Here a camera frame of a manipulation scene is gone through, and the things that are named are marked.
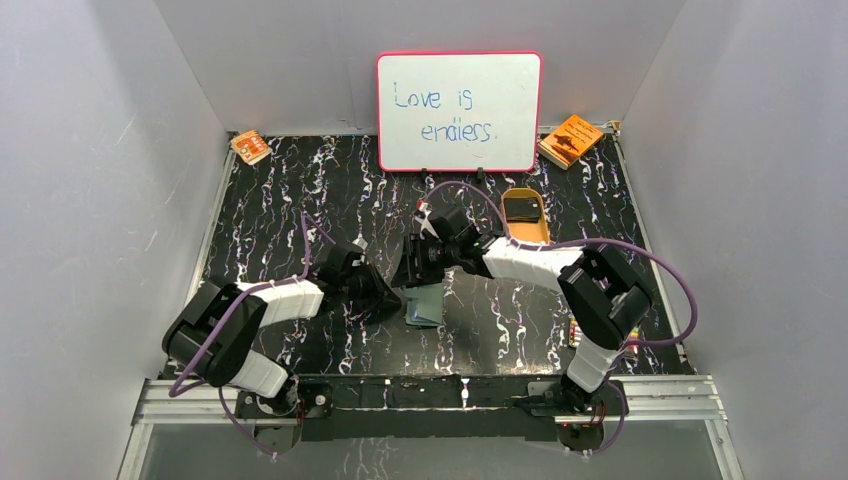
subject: whiteboard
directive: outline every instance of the whiteboard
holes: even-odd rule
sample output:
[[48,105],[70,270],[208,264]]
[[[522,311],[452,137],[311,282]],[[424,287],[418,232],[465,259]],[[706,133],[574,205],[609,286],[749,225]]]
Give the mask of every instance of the whiteboard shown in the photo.
[[536,52],[381,55],[380,167],[532,169],[541,78],[542,57]]

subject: black marble table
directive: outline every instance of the black marble table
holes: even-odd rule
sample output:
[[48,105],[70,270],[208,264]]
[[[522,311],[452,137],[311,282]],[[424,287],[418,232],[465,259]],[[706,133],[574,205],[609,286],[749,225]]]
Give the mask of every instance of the black marble table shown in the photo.
[[[475,175],[391,174],[377,164],[373,136],[268,137],[273,157],[254,166],[236,160],[211,242],[204,275],[231,281],[281,279],[303,269],[299,210],[331,236],[368,242],[378,270],[390,278],[416,202],[444,180]],[[510,187],[531,187],[545,199],[553,240],[604,236],[643,245],[612,137],[563,171],[538,161],[526,174],[487,174],[478,185],[494,200]],[[437,194],[482,227],[497,217],[485,203],[454,188]],[[326,248],[309,231],[313,253]],[[657,303],[642,324],[648,339],[671,331],[649,262],[627,258],[647,279]],[[296,373],[518,374],[554,373],[573,357],[567,347],[571,313],[554,292],[514,281],[449,272],[444,325],[406,325],[404,312],[374,319],[345,308],[260,331],[254,348],[285,360]],[[618,373],[691,373],[675,348],[641,349]]]

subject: white wall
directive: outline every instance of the white wall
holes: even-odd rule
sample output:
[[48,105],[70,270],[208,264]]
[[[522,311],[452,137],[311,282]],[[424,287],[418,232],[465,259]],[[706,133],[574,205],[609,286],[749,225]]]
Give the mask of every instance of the white wall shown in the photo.
[[748,478],[848,471],[846,127],[848,3],[793,0],[689,0],[623,124]]
[[0,5],[0,470],[114,478],[224,130],[151,0]]
[[157,0],[228,130],[376,130],[384,51],[537,50],[541,125],[624,116],[684,0]]

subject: red whiteboard frame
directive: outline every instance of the red whiteboard frame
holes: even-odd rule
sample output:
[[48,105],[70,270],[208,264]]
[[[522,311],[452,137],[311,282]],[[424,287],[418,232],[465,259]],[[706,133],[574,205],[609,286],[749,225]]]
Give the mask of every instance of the red whiteboard frame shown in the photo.
[[[383,166],[383,148],[382,141],[380,140],[382,136],[380,135],[380,59],[383,57],[410,57],[417,55],[536,55],[539,57],[539,95],[536,98],[536,135],[538,135],[539,131],[539,111],[542,106],[542,76],[545,72],[545,59],[542,58],[542,55],[539,52],[533,50],[491,50],[491,51],[466,51],[466,52],[384,52],[377,56],[377,62],[374,64],[374,70],[377,75],[377,163],[380,165],[380,168],[384,172],[420,172],[424,170],[423,168],[397,168],[393,170],[388,170]],[[533,140],[533,161],[530,163],[530,166],[527,169],[504,169],[504,170],[485,170],[486,172],[507,172],[507,173],[527,173],[536,166],[536,157],[538,156],[537,141],[534,137]],[[476,172],[475,168],[444,168],[438,170],[427,169],[428,172]]]

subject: red object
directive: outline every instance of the red object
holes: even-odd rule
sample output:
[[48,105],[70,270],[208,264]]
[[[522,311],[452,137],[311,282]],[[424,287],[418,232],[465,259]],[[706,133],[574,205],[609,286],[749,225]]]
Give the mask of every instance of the red object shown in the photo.
[[[381,53],[380,56],[377,57],[377,62],[374,64],[374,69],[377,74],[377,162],[380,164],[380,168],[387,172],[420,172],[420,168],[398,168],[394,170],[386,170],[383,167],[383,151],[382,151],[382,142],[380,141],[380,71],[378,69],[378,65],[380,64],[380,59],[383,57],[389,56],[412,56],[412,55],[504,55],[504,54],[516,54],[516,55],[527,55],[532,54],[539,57],[539,99],[536,103],[536,128],[539,128],[539,111],[542,107],[542,75],[545,71],[545,60],[542,58],[542,55],[539,52],[534,52],[532,50],[493,50],[493,51],[478,51],[478,52],[385,52]],[[533,140],[533,156],[536,156],[536,144],[538,142]],[[533,167],[536,165],[536,162],[530,164],[530,166],[524,170],[522,169],[506,169],[506,170],[498,170],[498,172],[514,172],[514,173],[526,173],[533,170]],[[432,172],[476,172],[476,168],[446,168],[444,170],[433,170],[427,169]]]

